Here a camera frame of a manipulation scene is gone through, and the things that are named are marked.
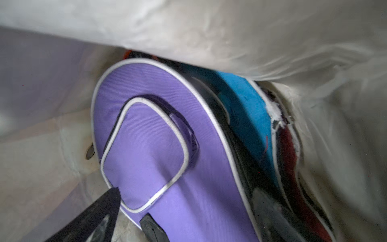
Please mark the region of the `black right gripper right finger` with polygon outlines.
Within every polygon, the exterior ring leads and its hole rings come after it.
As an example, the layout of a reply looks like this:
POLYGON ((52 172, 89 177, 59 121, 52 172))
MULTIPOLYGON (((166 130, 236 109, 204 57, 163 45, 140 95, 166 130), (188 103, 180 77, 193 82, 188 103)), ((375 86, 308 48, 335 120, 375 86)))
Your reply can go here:
POLYGON ((317 241, 316 234, 265 191, 255 189, 252 202, 263 242, 317 241))

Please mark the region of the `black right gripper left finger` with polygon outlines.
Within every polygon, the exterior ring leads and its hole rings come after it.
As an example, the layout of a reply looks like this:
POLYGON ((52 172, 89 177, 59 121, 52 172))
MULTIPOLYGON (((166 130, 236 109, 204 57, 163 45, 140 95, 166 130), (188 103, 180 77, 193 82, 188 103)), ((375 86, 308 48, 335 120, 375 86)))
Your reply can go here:
POLYGON ((121 206, 118 188, 111 188, 48 242, 110 242, 121 206))

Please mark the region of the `purple paddle case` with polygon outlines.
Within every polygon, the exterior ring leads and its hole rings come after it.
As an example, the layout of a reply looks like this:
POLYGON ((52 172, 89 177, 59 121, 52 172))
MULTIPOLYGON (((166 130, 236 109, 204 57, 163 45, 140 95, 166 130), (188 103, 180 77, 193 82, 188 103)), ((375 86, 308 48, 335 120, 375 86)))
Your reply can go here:
POLYGON ((148 241, 261 241, 255 163, 200 81, 123 60, 98 81, 91 118, 102 176, 148 241))

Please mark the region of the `blue paddle case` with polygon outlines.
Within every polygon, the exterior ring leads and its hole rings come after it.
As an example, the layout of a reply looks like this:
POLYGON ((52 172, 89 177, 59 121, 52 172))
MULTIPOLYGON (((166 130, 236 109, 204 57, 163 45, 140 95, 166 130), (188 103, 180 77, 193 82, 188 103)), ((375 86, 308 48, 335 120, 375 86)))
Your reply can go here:
POLYGON ((230 126, 278 189, 272 146, 272 123, 266 104, 247 79, 225 72, 182 64, 189 75, 215 88, 230 115, 230 126))

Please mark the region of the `cream canvas tote bag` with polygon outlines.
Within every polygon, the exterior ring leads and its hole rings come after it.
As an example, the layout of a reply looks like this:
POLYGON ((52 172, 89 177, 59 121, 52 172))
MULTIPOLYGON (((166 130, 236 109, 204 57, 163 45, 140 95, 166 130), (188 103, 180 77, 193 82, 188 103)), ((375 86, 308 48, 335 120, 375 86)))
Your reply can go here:
POLYGON ((105 191, 87 111, 125 49, 274 91, 335 239, 386 241, 386 1, 1 1, 2 241, 44 241, 105 191))

